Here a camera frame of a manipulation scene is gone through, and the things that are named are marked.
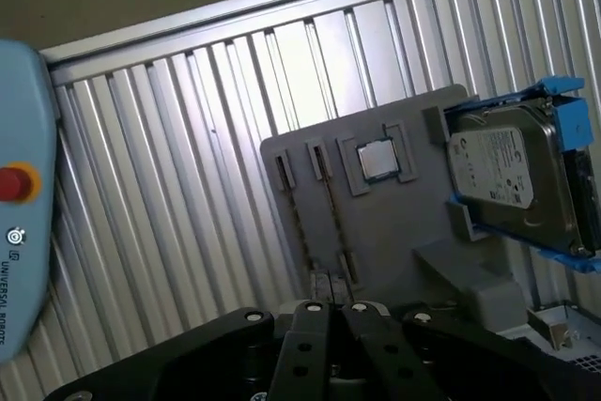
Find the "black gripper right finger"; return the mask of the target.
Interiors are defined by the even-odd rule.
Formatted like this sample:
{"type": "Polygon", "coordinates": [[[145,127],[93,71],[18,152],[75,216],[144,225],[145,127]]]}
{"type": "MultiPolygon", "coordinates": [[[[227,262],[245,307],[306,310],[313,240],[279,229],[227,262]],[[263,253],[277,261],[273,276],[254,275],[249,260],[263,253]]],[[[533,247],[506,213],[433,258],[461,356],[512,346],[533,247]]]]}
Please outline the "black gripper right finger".
{"type": "Polygon", "coordinates": [[[533,345],[440,311],[401,320],[355,301],[331,278],[331,298],[362,355],[372,399],[575,400],[578,370],[533,345]]]}

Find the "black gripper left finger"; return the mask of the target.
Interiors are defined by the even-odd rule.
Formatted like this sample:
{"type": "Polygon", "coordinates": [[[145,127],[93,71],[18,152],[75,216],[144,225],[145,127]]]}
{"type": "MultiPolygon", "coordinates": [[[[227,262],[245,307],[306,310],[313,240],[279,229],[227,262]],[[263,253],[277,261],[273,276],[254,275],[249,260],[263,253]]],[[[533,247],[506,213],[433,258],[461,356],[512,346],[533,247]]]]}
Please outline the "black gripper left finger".
{"type": "Polygon", "coordinates": [[[240,308],[74,380],[51,400],[322,400],[335,312],[327,270],[277,313],[240,308]]]}

